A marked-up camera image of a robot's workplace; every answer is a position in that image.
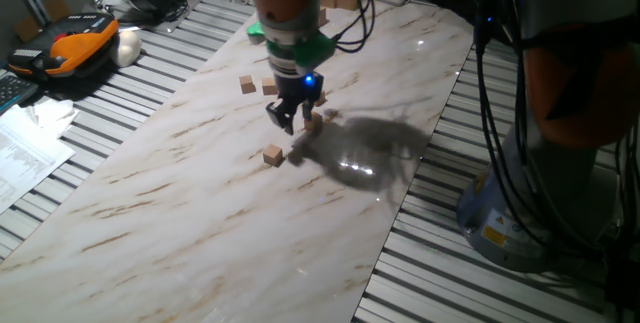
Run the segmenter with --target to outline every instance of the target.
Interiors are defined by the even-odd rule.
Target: marble surface
[[[319,68],[319,137],[270,122],[265,47],[237,32],[0,264],[0,321],[349,322],[471,45],[450,11],[376,7]]]

